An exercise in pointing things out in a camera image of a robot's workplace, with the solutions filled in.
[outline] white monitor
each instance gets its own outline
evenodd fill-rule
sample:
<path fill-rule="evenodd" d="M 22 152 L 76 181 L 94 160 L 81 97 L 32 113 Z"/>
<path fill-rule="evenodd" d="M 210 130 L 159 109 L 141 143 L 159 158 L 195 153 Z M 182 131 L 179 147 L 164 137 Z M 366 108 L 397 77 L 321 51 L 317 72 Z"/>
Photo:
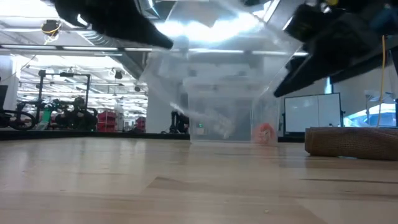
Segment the white monitor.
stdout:
<path fill-rule="evenodd" d="M 285 98 L 285 133 L 328 126 L 341 126 L 339 93 Z"/>

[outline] black metal frame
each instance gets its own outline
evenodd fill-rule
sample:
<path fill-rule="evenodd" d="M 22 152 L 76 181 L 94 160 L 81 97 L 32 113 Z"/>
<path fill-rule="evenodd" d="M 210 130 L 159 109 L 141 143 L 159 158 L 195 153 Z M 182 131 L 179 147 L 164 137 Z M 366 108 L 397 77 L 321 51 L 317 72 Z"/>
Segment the black metal frame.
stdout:
<path fill-rule="evenodd" d="M 74 77 L 74 76 L 84 76 L 87 77 L 87 83 L 86 83 L 86 101 L 85 101 L 85 110 L 87 110 L 87 105 L 88 105 L 88 92 L 90 90 L 90 81 L 91 81 L 91 75 L 90 74 L 76 74 L 76 73 L 67 73 L 67 72 L 61 72 L 61 73 L 46 73 L 45 70 L 40 70 L 39 71 L 39 77 L 40 77 L 40 83 L 39 83 L 39 96 L 37 101 L 40 101 L 42 99 L 42 94 L 43 94 L 43 86 L 44 86 L 44 78 L 47 75 L 59 75 L 60 77 Z M 36 120 L 38 121 L 40 118 L 40 108 L 37 108 L 36 112 Z"/>
<path fill-rule="evenodd" d="M 323 95 L 335 95 L 338 94 L 338 101 L 340 104 L 340 126 L 344 127 L 344 114 L 345 112 L 341 110 L 341 95 L 340 93 L 329 93 L 329 94 L 313 94 L 313 95 L 303 95 L 303 96 L 291 96 L 291 97 L 285 97 L 284 98 L 284 110 L 285 112 L 282 114 L 282 116 L 284 117 L 284 137 L 285 136 L 292 136 L 292 137 L 304 137 L 304 132 L 289 132 L 288 134 L 286 134 L 286 99 L 288 98 L 299 98 L 299 97 L 305 97 L 305 96 L 323 96 Z"/>

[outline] ceiling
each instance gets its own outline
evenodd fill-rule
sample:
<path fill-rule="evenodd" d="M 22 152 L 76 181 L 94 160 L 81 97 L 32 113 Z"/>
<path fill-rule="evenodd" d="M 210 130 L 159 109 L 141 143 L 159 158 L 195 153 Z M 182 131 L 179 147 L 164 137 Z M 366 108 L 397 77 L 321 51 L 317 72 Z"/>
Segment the ceiling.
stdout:
<path fill-rule="evenodd" d="M 255 15 L 267 17 L 271 1 L 264 5 L 253 7 L 251 10 Z M 300 1 L 279 1 L 275 4 L 275 13 L 278 16 L 268 15 L 267 22 L 282 30 L 290 19 L 296 5 Z M 258 37 L 241 36 L 238 39 L 228 39 L 229 36 L 239 34 L 242 29 L 250 26 L 247 18 L 233 18 L 230 11 L 225 8 L 203 1 L 183 2 L 175 6 L 174 1 L 152 1 L 136 0 L 137 7 L 148 18 L 152 19 L 158 29 L 164 34 L 175 39 L 177 47 L 183 43 L 178 38 L 184 36 L 190 39 L 189 46 L 193 48 L 210 47 L 212 49 L 224 50 L 265 50 L 267 52 L 280 50 L 275 48 L 274 43 L 265 43 L 264 39 Z M 92 77 L 90 88 L 89 106 L 96 108 L 114 108 L 115 104 L 122 105 L 128 116 L 136 116 L 137 112 L 145 113 L 147 108 L 147 91 L 145 83 L 137 81 L 146 65 L 148 52 L 152 47 L 142 44 L 111 39 L 90 30 L 78 30 L 76 27 L 62 22 L 61 33 L 55 39 L 49 39 L 44 35 L 40 26 L 47 19 L 60 20 L 54 7 L 46 0 L 1 0 L 0 7 L 0 45 L 54 45 L 54 46 L 86 46 L 86 47 L 127 47 L 133 49 L 144 49 L 134 51 L 101 52 L 101 51 L 73 51 L 73 50 L 43 50 L 43 49 L 0 49 L 0 54 L 12 55 L 20 65 L 29 64 L 21 72 L 21 84 L 19 97 L 25 100 L 37 96 L 36 84 L 39 82 L 38 72 L 46 69 L 48 73 L 75 72 Z M 209 38 L 221 38 L 215 44 L 209 44 Z M 213 55 L 202 54 L 201 57 L 193 57 L 199 63 L 209 61 L 209 58 L 222 58 L 219 63 L 241 62 L 242 57 L 228 53 Z M 123 79 L 114 78 L 115 71 L 122 71 Z M 85 88 L 85 79 L 82 77 L 60 78 L 56 75 L 45 78 L 44 97 L 48 99 L 69 99 L 75 95 L 84 94 L 81 89 Z"/>

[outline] orange object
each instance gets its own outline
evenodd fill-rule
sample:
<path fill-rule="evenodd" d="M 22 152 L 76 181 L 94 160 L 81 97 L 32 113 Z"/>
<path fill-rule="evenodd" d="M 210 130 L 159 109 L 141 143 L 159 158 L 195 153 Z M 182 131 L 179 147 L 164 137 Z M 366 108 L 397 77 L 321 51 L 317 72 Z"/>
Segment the orange object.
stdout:
<path fill-rule="evenodd" d="M 258 126 L 253 132 L 253 140 L 259 144 L 268 144 L 275 137 L 274 128 L 269 123 Z"/>

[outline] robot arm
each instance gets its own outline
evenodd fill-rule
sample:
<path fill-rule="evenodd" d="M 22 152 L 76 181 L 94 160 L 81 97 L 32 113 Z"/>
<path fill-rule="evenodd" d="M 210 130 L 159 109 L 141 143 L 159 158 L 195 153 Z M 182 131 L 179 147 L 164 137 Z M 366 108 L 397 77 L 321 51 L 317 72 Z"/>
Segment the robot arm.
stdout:
<path fill-rule="evenodd" d="M 330 11 L 322 11 L 322 4 Z M 318 0 L 316 6 L 300 5 L 285 32 L 303 42 L 308 56 L 288 63 L 289 73 L 274 95 L 284 96 L 326 77 L 340 82 L 381 66 L 382 36 L 398 33 L 397 14 L 397 0 Z M 397 37 L 386 42 L 386 50 L 398 48 Z"/>
<path fill-rule="evenodd" d="M 100 34 L 171 49 L 173 42 L 159 32 L 137 10 L 134 0 L 50 0 L 58 15 L 67 22 L 86 27 L 78 22 L 78 15 Z"/>

